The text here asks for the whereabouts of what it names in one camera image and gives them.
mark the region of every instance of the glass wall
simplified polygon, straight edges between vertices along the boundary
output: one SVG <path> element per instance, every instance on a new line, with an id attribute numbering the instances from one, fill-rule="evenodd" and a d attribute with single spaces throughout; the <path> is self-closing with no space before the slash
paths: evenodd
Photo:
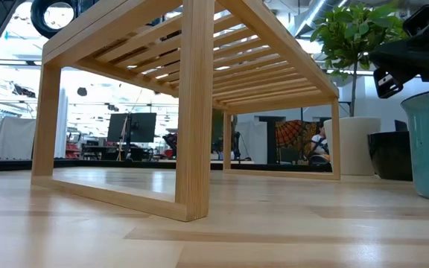
<path id="1" fill-rule="evenodd" d="M 31 23 L 31 3 L 21 4 L 0 39 L 0 117 L 37 117 L 37 97 L 42 47 L 47 39 Z M 54 23 L 63 21 L 64 12 L 53 10 Z M 117 80 L 65 68 L 61 87 L 69 100 L 68 128 L 92 138 L 107 136 L 110 115 L 126 112 L 155 112 L 153 144 L 164 145 L 162 137 L 176 131 L 178 99 Z M 84 88 L 86 94 L 78 89 Z"/>

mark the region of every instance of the ceiling pipe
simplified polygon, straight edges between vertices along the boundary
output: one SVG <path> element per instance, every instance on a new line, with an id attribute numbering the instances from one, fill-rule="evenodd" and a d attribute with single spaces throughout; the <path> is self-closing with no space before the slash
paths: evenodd
<path id="1" fill-rule="evenodd" d="M 324 17 L 325 13 L 333 10 L 335 7 L 342 7 L 347 4 L 349 0 L 313 0 L 310 4 L 309 10 L 300 13 L 289 27 L 289 31 L 293 36 L 301 36 L 313 29 L 316 25 L 314 21 L 318 18 Z"/>

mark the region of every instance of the tire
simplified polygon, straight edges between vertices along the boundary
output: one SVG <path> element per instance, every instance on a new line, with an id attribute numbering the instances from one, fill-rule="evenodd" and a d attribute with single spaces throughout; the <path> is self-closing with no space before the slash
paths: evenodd
<path id="1" fill-rule="evenodd" d="M 74 11 L 74 20 L 77 16 L 77 0 L 34 0 L 31 5 L 31 21 L 36 30 L 44 37 L 50 39 L 57 34 L 61 29 L 53 29 L 49 27 L 44 20 L 44 13 L 55 3 L 66 3 L 72 7 Z"/>

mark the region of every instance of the computer monitor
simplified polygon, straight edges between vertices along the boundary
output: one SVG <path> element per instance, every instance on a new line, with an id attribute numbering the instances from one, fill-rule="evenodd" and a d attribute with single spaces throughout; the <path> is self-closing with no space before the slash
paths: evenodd
<path id="1" fill-rule="evenodd" d="M 130 133 L 130 142 L 153 142 L 155 138 L 156 113 L 133 113 L 130 114 L 130 117 L 129 114 L 111 114 L 107 141 L 120 142 L 126 121 L 125 136 L 128 138 L 127 135 Z"/>

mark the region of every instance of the potted plant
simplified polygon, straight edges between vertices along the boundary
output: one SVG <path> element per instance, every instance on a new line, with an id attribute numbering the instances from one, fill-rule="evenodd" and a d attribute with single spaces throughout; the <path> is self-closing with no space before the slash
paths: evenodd
<path id="1" fill-rule="evenodd" d="M 327 56 L 325 67 L 334 69 L 332 76 L 343 79 L 352 74 L 352 100 L 350 118 L 340 120 L 340 155 L 342 174 L 374 175 L 369 156 L 367 135 L 380 132 L 380 118 L 356 118 L 355 95 L 358 69 L 370 70 L 369 52 L 377 46 L 406 36 L 402 21 L 395 16 L 396 4 L 367 8 L 363 4 L 336 7 L 315 23 L 317 29 L 311 41 L 323 43 L 322 52 Z M 331 122 L 326 121 L 325 131 L 331 144 Z"/>

